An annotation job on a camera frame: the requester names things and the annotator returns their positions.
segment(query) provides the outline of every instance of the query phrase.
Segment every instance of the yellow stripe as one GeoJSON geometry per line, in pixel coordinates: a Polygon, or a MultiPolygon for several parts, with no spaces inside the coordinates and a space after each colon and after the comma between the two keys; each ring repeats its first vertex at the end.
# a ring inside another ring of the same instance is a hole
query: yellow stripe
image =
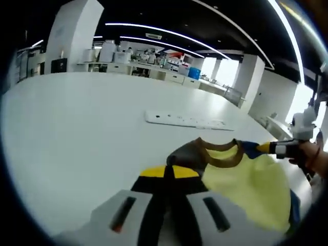
{"type": "Polygon", "coordinates": [[[144,170],[140,176],[143,177],[157,177],[157,178],[163,178],[164,177],[164,172],[165,172],[165,167],[166,166],[159,166],[159,167],[154,167],[154,168],[148,168],[144,170]]]}
{"type": "Polygon", "coordinates": [[[179,166],[173,166],[174,177],[175,178],[191,178],[198,177],[198,173],[190,168],[184,168],[179,166]]]}

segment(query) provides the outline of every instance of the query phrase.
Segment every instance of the brown collar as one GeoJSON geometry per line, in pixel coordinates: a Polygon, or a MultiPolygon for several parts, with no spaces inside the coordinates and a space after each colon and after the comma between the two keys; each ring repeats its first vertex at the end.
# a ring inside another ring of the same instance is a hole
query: brown collar
{"type": "Polygon", "coordinates": [[[206,162],[218,168],[232,168],[237,166],[241,162],[244,154],[244,150],[240,142],[235,139],[233,139],[229,143],[226,143],[225,145],[214,145],[212,143],[202,140],[200,137],[194,140],[194,142],[199,147],[206,162]],[[208,149],[208,150],[216,150],[216,151],[227,151],[232,147],[234,147],[235,145],[238,146],[237,153],[235,154],[235,156],[232,156],[229,159],[223,159],[223,160],[215,159],[211,157],[206,150],[208,149]]]}

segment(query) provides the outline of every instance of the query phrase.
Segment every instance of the blue fabric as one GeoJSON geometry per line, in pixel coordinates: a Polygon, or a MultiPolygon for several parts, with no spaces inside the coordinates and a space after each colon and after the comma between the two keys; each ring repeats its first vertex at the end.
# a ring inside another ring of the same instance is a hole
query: blue fabric
{"type": "Polygon", "coordinates": [[[241,141],[241,146],[249,159],[255,159],[260,155],[265,154],[256,149],[256,147],[259,146],[259,144],[256,142],[241,141]]]}
{"type": "Polygon", "coordinates": [[[291,190],[291,212],[289,216],[289,222],[292,226],[298,224],[301,221],[299,207],[300,207],[299,198],[291,190]]]}

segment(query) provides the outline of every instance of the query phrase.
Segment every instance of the human hand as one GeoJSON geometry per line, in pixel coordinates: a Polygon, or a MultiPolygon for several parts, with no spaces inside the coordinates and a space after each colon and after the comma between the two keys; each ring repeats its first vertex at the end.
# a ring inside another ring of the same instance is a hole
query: human hand
{"type": "Polygon", "coordinates": [[[320,146],[311,142],[302,143],[299,148],[304,151],[307,157],[305,166],[316,172],[322,178],[326,178],[328,171],[328,153],[321,150],[320,146]]]}

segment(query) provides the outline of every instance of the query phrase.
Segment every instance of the white pillar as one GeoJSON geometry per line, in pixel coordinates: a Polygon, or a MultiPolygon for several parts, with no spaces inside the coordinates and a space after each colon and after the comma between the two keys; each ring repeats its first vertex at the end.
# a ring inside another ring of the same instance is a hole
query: white pillar
{"type": "Polygon", "coordinates": [[[193,58],[193,62],[191,63],[191,67],[193,68],[198,68],[201,70],[201,67],[203,66],[204,63],[204,58],[193,58]]]}
{"type": "Polygon", "coordinates": [[[324,150],[328,151],[328,108],[326,109],[326,113],[322,121],[321,131],[323,134],[323,141],[325,143],[324,150]]]}
{"type": "Polygon", "coordinates": [[[103,6],[97,0],[74,0],[61,6],[48,39],[45,74],[51,72],[51,61],[67,58],[67,72],[84,71],[80,62],[85,49],[92,48],[93,36],[103,6]]]}
{"type": "Polygon", "coordinates": [[[220,64],[221,64],[221,59],[217,59],[214,65],[213,73],[211,76],[211,79],[215,79],[217,71],[219,70],[220,64]]]}
{"type": "Polygon", "coordinates": [[[256,55],[245,54],[234,88],[245,98],[241,110],[248,113],[260,85],[265,63],[256,55]]]}

